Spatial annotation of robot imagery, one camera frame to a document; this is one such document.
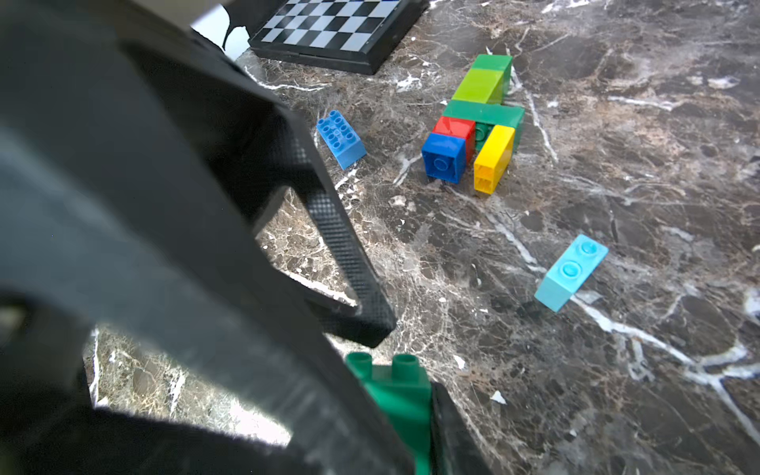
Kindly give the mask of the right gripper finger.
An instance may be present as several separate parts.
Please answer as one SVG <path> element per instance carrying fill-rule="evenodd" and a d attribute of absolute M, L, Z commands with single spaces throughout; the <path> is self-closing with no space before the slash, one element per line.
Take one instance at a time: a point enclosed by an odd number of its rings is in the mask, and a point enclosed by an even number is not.
<path fill-rule="evenodd" d="M 491 474 L 447 388 L 439 382 L 433 382 L 431 387 L 431 473 Z"/>

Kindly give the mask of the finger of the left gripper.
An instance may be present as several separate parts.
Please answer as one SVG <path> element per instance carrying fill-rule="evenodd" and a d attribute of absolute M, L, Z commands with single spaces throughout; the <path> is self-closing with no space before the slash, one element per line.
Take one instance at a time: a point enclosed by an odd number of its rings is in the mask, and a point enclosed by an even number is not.
<path fill-rule="evenodd" d="M 305 125 L 292 112 L 284 120 L 290 139 L 285 183 L 306 209 L 356 300 L 350 306 L 285 277 L 289 313 L 318 331 L 376 348 L 396 328 L 394 311 Z"/>

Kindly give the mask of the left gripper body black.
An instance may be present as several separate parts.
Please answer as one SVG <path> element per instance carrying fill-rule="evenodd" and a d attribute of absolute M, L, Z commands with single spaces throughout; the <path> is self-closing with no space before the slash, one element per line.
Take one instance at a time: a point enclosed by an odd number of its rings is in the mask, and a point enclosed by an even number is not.
<path fill-rule="evenodd" d="M 137 2 L 2 3 L 3 473 L 414 472 L 333 334 L 289 313 L 285 277 L 356 300 L 285 183 L 286 112 Z M 95 407 L 82 354 L 102 325 L 257 405 L 291 443 Z"/>

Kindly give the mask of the small dark green lego brick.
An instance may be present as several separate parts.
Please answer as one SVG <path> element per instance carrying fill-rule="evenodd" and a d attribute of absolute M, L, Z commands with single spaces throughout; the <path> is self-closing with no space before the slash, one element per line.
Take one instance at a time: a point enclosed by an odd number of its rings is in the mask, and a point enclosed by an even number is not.
<path fill-rule="evenodd" d="M 387 416 L 416 463 L 416 474 L 431 473 L 433 386 L 419 358 L 396 354 L 376 365 L 367 352 L 351 352 L 346 365 Z"/>

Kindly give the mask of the dark blue lego brick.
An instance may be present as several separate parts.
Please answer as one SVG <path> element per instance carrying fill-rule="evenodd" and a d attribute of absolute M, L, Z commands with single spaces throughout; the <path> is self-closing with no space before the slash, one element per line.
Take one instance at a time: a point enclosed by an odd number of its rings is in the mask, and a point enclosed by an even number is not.
<path fill-rule="evenodd" d="M 459 184 L 466 166 L 466 152 L 466 140 L 431 133 L 422 147 L 427 176 Z"/>

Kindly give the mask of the light blue long lego brick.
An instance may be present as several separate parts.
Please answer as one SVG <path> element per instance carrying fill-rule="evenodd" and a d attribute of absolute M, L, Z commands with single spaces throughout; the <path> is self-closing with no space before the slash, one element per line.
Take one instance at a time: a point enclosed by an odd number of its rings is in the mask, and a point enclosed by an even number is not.
<path fill-rule="evenodd" d="M 318 120 L 317 131 L 341 169 L 349 168 L 367 154 L 362 140 L 338 110 Z"/>

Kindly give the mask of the yellow lego brick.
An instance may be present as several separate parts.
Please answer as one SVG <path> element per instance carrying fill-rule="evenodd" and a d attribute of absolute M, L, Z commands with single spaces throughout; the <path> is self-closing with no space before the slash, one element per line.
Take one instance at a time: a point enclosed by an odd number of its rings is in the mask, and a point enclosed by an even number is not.
<path fill-rule="evenodd" d="M 474 162 L 474 189 L 493 194 L 513 156 L 516 129 L 496 125 Z"/>

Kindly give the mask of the cyan lego brick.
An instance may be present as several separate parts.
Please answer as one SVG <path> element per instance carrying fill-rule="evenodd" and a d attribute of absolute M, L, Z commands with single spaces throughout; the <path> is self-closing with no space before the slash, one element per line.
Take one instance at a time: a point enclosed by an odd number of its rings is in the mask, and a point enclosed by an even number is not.
<path fill-rule="evenodd" d="M 534 297 L 548 309 L 559 312 L 608 253 L 604 245 L 579 235 L 546 273 Z"/>

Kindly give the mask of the dark green long lego brick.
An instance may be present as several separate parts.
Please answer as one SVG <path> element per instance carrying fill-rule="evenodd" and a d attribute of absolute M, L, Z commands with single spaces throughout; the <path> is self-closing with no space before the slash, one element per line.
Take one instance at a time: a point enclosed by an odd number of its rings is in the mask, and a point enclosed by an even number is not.
<path fill-rule="evenodd" d="M 443 116 L 476 123 L 475 150 L 477 152 L 483 148 L 496 125 L 510 127 L 516 131 L 513 151 L 516 152 L 519 149 L 524 122 L 522 107 L 451 100 L 443 111 Z"/>

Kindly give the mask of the lime green lego brick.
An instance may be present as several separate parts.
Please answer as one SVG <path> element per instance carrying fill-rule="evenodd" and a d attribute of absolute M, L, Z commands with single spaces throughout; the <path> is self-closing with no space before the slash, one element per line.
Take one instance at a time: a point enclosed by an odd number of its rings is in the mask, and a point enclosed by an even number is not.
<path fill-rule="evenodd" d="M 501 104 L 504 99 L 504 76 L 503 71 L 470 69 L 452 99 L 480 104 Z"/>

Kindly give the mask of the red lego brick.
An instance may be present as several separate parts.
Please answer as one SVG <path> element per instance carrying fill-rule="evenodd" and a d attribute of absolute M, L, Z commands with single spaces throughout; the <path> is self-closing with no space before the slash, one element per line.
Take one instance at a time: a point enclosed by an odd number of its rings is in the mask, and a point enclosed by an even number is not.
<path fill-rule="evenodd" d="M 433 132 L 465 140 L 466 162 L 471 164 L 475 153 L 476 125 L 474 121 L 442 116 L 433 127 Z"/>

